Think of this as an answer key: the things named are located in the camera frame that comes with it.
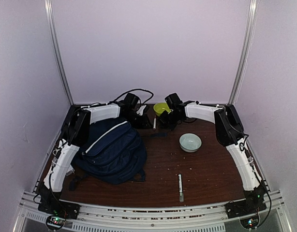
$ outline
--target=white bowl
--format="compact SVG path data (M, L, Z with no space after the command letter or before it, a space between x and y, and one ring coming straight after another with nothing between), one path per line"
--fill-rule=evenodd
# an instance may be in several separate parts
M183 151L192 153L192 152L197 151L200 148L202 142L201 142L201 139L197 135L187 133L187 134L183 134L180 137L179 144L180 144L181 148L183 149Z

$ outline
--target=dark wood surface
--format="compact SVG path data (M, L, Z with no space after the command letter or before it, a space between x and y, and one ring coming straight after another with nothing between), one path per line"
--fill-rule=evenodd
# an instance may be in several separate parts
M153 121L152 107L149 117ZM233 159L215 137L214 124L197 120L182 123L173 131L157 128L140 130L147 148L144 166L146 181L111 185L94 177L78 183L76 190L68 190L74 175L65 178L62 200L109 206L169 207L225 202L244 198L242 180ZM149 138L153 133L168 132L167 137ZM195 153L186 153L179 146L184 133L197 134L202 146ZM50 163L44 171L43 178ZM82 171L75 167L76 174ZM179 202L178 174L182 174L184 202Z

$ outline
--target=white wall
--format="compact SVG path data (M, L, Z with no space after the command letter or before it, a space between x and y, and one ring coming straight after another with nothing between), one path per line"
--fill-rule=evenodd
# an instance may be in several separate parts
M249 0L56 0L53 12L76 103L131 88L183 100L228 102Z
M297 0L261 1L235 106L297 231Z
M43 0L0 0L0 232L11 230L69 108Z

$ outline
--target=yellow bowl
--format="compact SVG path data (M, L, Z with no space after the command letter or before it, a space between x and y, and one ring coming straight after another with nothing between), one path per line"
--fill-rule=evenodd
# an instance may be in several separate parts
M167 103L162 102L154 105L154 111L157 116L160 116L163 113L163 111L167 111L169 113L171 110L169 109Z

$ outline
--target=metal frame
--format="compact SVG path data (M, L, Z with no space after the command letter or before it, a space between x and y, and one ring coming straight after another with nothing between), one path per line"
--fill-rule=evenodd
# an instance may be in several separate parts
M65 70L64 70L64 67L62 64L61 54L60 54L60 50L59 50L58 39L57 39L55 23L54 23L53 9L52 9L52 0L45 0L45 11L46 11L48 24L50 26L52 42L53 42L54 52L55 52L55 58L56 58L56 63L58 66L60 78L62 80L62 84L63 84L64 90L65 90L65 93L67 95L69 104L73 105L74 102L73 102L73 99L71 96L70 88L68 85L68 81L66 78L66 74L65 74Z
M38 204L33 202L34 196L34 193L24 192L20 202L17 221L13 229L14 232L21 231L26 218L41 223L45 222L47 214L38 211ZM285 204L280 191L271 192L270 196L272 199L272 209L277 209L279 212L283 231L291 232L291 227L287 219L288 214L284 209ZM262 212L268 211L269 207L268 197L265 196L264 198L267 210ZM35 200L39 202L40 197L36 197ZM67 220L65 229L77 232L192 232L201 231L201 229L203 231L224 232L224 223L239 220L238 217L228 219L224 206L226 203L166 208L107 207L78 203L80 204L78 219Z
M250 2L250 11L247 19L247 25L246 25L246 31L245 31L245 37L243 42L243 48L242 53L240 57L240 62L236 74L236 79L234 82L234 86L230 95L229 104L233 104L236 100L237 93L239 91L239 85L241 83L241 80L243 78L244 74L244 68L245 68L245 61L247 58L248 51L250 49L251 45L251 38L253 35L253 29L255 25L255 19L256 19L256 11L258 6L258 0L251 0Z

